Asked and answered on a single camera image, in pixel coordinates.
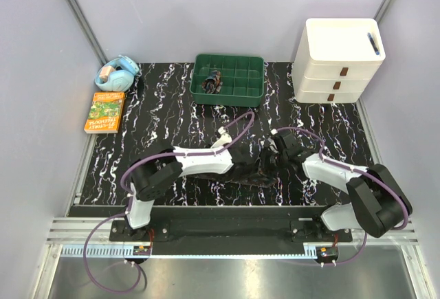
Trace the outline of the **brown tie with blue flowers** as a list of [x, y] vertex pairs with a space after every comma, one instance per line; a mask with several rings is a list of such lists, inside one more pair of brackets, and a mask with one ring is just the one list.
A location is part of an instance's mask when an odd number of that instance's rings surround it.
[[207, 179], [210, 181], [218, 181], [221, 183], [241, 184], [244, 186], [256, 186], [259, 188], [270, 188], [278, 182], [277, 178], [266, 177], [260, 174], [233, 175], [229, 173], [225, 173], [225, 174], [202, 173], [198, 175], [190, 175], [190, 177], [196, 179]]

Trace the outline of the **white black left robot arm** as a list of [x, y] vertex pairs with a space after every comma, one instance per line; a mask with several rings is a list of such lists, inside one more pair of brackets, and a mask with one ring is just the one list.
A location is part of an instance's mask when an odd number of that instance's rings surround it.
[[124, 233], [133, 241], [143, 240], [149, 231], [154, 201], [181, 177], [203, 175], [218, 177], [220, 182], [238, 182], [257, 173], [257, 159], [238, 148], [159, 146], [152, 154], [135, 160], [120, 180], [131, 195]]

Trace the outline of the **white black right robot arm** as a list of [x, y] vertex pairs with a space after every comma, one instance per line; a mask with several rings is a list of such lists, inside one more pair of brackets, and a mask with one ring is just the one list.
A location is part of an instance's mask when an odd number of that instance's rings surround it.
[[402, 230], [413, 208], [387, 167], [354, 166], [327, 157], [323, 148], [301, 146], [294, 127], [273, 130], [269, 145], [259, 157], [258, 171], [275, 177], [282, 169], [326, 183], [348, 194], [350, 202], [329, 206], [299, 230], [304, 237], [328, 241], [340, 230], [362, 230], [374, 238], [390, 230]]

